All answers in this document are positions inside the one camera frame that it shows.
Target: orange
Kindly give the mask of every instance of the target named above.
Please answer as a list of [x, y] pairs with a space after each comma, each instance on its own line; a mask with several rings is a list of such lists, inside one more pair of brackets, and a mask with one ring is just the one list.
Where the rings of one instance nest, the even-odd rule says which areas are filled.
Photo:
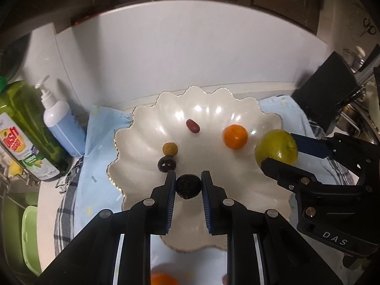
[[233, 150], [239, 150], [244, 147], [247, 140], [248, 132], [241, 125], [232, 124], [223, 130], [223, 142]]
[[155, 273], [151, 275], [151, 285], [179, 285], [179, 283], [169, 274]]

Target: red date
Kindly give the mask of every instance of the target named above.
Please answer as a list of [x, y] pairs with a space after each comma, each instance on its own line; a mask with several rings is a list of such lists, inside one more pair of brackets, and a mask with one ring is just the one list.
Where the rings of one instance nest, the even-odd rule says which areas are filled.
[[186, 126], [191, 132], [193, 132], [195, 134], [201, 130], [199, 125], [197, 123], [195, 123], [192, 119], [188, 119], [186, 121]]

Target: white pump head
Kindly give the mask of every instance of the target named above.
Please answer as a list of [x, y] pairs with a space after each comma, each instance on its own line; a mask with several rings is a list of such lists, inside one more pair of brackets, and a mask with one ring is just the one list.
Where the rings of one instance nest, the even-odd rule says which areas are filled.
[[41, 89], [42, 95], [41, 95], [41, 101], [43, 106], [48, 109], [52, 107], [56, 102], [56, 97], [45, 88], [44, 82], [50, 77], [50, 75], [46, 75], [44, 78], [39, 80], [36, 85], [34, 86], [36, 89]]

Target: apple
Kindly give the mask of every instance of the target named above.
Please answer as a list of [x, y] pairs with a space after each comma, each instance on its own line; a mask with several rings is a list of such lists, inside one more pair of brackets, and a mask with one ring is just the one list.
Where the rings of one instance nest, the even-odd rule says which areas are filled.
[[292, 135], [283, 129], [266, 132], [257, 142], [255, 159], [259, 167], [266, 158], [273, 158], [289, 165], [294, 165], [298, 158], [297, 144]]

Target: white wall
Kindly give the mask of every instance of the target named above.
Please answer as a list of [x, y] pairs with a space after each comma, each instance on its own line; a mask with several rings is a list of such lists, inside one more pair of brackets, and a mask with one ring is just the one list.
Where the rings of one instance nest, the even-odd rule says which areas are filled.
[[171, 0], [101, 14], [55, 34], [36, 29], [20, 78], [67, 100], [128, 109], [162, 91], [227, 86], [237, 97], [291, 93], [325, 59], [326, 44], [275, 16], [236, 5]]

